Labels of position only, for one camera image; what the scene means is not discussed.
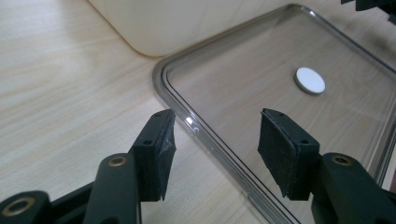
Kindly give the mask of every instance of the brass screw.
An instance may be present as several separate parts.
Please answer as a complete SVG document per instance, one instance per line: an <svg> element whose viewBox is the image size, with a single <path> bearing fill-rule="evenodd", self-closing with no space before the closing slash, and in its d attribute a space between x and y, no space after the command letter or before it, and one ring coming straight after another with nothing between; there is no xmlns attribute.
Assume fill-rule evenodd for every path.
<svg viewBox="0 0 396 224"><path fill-rule="evenodd" d="M35 204L35 198L32 197L19 198L18 200L15 200L14 202L7 205L3 209L1 214L5 217L14 217L28 210L30 207L33 206L33 204Z"/></svg>
<svg viewBox="0 0 396 224"><path fill-rule="evenodd" d="M332 161L344 166L352 165L352 161L349 158L343 156L333 156Z"/></svg>
<svg viewBox="0 0 396 224"><path fill-rule="evenodd" d="M108 162L108 165L109 166L121 166L125 163L126 163L125 157L114 157Z"/></svg>

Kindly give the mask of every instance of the light wood surface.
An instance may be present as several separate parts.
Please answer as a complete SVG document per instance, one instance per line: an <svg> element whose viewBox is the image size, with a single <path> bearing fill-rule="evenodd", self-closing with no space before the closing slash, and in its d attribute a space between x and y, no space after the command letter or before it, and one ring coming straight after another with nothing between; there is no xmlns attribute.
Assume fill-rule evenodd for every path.
<svg viewBox="0 0 396 224"><path fill-rule="evenodd" d="M385 13L301 3L396 67L396 27ZM103 158L126 152L167 108L151 83L158 61L136 53L88 1L0 0L0 200L33 189L57 199L93 181ZM142 204L144 223L265 222L179 121L175 134L166 199Z"/></svg>

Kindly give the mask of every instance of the white dot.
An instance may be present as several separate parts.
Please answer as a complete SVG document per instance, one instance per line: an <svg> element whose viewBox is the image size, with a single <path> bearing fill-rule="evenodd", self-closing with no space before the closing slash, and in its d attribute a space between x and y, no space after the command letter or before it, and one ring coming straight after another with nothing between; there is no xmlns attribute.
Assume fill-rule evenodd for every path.
<svg viewBox="0 0 396 224"><path fill-rule="evenodd" d="M294 79L300 89L310 94L320 94L326 89L326 85L320 74L307 67L299 68Z"/></svg>

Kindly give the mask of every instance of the wood grain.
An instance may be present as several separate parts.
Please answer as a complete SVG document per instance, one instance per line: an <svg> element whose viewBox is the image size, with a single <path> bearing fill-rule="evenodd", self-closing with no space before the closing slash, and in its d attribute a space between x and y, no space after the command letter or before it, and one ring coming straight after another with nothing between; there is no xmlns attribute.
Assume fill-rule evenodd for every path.
<svg viewBox="0 0 396 224"><path fill-rule="evenodd" d="M396 29L379 10L302 3L395 67ZM151 83L159 59L136 53L87 1L0 5L0 200L33 189L54 200L93 181L99 162L167 107ZM166 200L143 204L144 223L265 222L179 124L176 141Z"/></svg>

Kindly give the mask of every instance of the black plastic part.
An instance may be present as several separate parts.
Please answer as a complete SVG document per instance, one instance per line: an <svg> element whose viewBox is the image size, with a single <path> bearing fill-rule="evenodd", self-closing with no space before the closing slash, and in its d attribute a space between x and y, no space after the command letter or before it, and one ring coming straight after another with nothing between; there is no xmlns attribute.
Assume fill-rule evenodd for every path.
<svg viewBox="0 0 396 224"><path fill-rule="evenodd" d="M259 152L283 197L308 200L310 168L320 159L319 143L287 115L262 111Z"/></svg>
<svg viewBox="0 0 396 224"><path fill-rule="evenodd" d="M141 223L134 168L134 157L128 153L100 163L83 223Z"/></svg>
<svg viewBox="0 0 396 224"><path fill-rule="evenodd" d="M352 2L353 0L341 0L341 4ZM363 11L373 7L391 5L395 0L356 0L356 10Z"/></svg>
<svg viewBox="0 0 396 224"><path fill-rule="evenodd" d="M318 173L338 223L396 223L396 206L355 159L325 154ZM313 215L317 222L323 216Z"/></svg>
<svg viewBox="0 0 396 224"><path fill-rule="evenodd" d="M394 16L394 14L396 14L396 1L393 0L392 3L386 4L384 6L379 7L381 8L383 11L385 11L386 13L388 13L390 16Z"/></svg>
<svg viewBox="0 0 396 224"><path fill-rule="evenodd" d="M393 11L394 14L389 15L388 21L392 22L393 24L396 25L396 8Z"/></svg>
<svg viewBox="0 0 396 224"><path fill-rule="evenodd" d="M393 202L393 204L396 206L396 194L389 192L385 189L382 189L382 191L387 195L387 197Z"/></svg>
<svg viewBox="0 0 396 224"><path fill-rule="evenodd" d="M82 223L93 183L64 195L51 203L55 223Z"/></svg>
<svg viewBox="0 0 396 224"><path fill-rule="evenodd" d="M171 109L151 116L128 153L134 155L141 202L164 199L175 155L175 112Z"/></svg>
<svg viewBox="0 0 396 224"><path fill-rule="evenodd" d="M0 223L53 223L50 198L43 191L16 194L0 203Z"/></svg>
<svg viewBox="0 0 396 224"><path fill-rule="evenodd" d="M316 224L339 223L337 214L330 203L323 203L314 197L311 204L311 210Z"/></svg>

